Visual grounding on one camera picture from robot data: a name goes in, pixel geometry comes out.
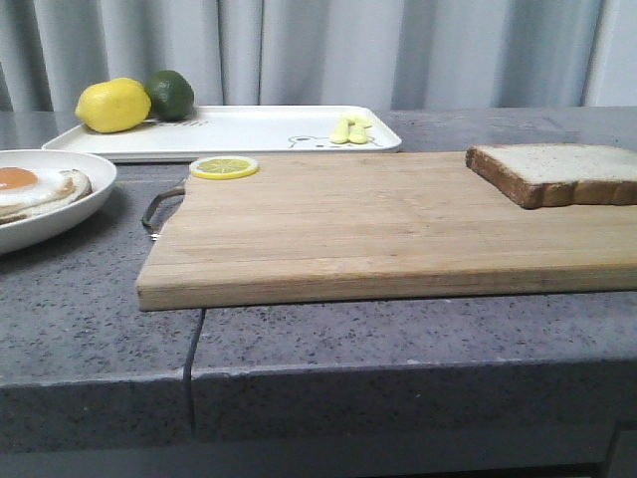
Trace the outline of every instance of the curtain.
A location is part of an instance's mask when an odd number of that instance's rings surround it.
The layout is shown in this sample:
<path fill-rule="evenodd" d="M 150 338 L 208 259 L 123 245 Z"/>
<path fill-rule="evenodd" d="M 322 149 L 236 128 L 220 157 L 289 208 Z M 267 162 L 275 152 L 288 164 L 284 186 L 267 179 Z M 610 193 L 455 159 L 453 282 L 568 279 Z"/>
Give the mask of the curtain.
<path fill-rule="evenodd" d="M 179 71 L 197 105 L 579 106 L 601 0 L 0 0 L 0 110 Z"/>

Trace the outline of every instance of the wooden cutting board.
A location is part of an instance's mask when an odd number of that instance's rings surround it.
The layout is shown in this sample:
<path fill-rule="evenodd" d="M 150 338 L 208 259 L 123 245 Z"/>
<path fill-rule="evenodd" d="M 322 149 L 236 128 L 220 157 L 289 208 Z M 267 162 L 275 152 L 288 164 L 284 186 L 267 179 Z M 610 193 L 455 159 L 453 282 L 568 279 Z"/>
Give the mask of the wooden cutting board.
<path fill-rule="evenodd" d="M 255 157 L 188 179 L 142 310 L 637 287 L 637 206 L 524 210 L 464 152 Z"/>

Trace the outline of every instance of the white plate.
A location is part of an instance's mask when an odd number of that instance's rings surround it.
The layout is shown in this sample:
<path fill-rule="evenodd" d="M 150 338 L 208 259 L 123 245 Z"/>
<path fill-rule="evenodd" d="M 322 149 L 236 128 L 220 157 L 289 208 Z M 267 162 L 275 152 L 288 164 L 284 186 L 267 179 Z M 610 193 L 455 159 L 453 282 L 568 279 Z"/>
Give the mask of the white plate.
<path fill-rule="evenodd" d="M 96 212 L 110 194 L 117 175 L 108 160 L 92 154 L 41 149 L 0 151 L 0 167 L 77 169 L 91 180 L 93 193 L 55 211 L 0 225 L 0 254 L 56 236 Z"/>
<path fill-rule="evenodd" d="M 367 144 L 334 144 L 329 135 L 343 114 L 370 119 Z M 397 151 L 401 139 L 361 107 L 198 107 L 192 119 L 148 120 L 128 131 L 100 134 L 76 126 L 42 149 L 99 154 L 113 162 L 191 161 L 213 154 Z"/>

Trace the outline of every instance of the lemon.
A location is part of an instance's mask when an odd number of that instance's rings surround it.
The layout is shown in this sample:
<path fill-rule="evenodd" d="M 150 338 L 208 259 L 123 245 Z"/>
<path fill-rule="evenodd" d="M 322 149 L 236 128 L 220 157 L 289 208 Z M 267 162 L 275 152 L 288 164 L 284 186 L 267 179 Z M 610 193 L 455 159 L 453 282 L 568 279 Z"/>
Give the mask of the lemon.
<path fill-rule="evenodd" d="M 155 72 L 145 84 L 151 111 L 160 120 L 179 121 L 190 115 L 195 94 L 183 76 L 174 70 Z"/>
<path fill-rule="evenodd" d="M 78 99 L 76 117 L 97 132 L 116 132 L 137 126 L 149 111 L 150 98 L 143 85 L 116 78 L 86 88 Z"/>
<path fill-rule="evenodd" d="M 235 179 L 254 174 L 259 161 L 246 156 L 202 157 L 190 163 L 190 173 L 204 179 Z"/>

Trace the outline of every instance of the countertop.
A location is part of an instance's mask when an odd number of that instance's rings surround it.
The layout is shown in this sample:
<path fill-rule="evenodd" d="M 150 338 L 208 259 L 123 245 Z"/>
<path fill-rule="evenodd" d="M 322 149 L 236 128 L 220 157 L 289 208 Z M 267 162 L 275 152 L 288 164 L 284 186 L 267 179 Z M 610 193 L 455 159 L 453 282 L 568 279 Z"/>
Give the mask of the countertop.
<path fill-rule="evenodd" d="M 403 151 L 637 150 L 637 108 L 377 114 Z M 0 113 L 0 149 L 75 124 Z M 0 256 L 0 453 L 489 429 L 535 433 L 538 463 L 598 462 L 637 418 L 636 291 L 142 313 L 139 218 L 186 165 L 117 170 L 94 216 Z"/>

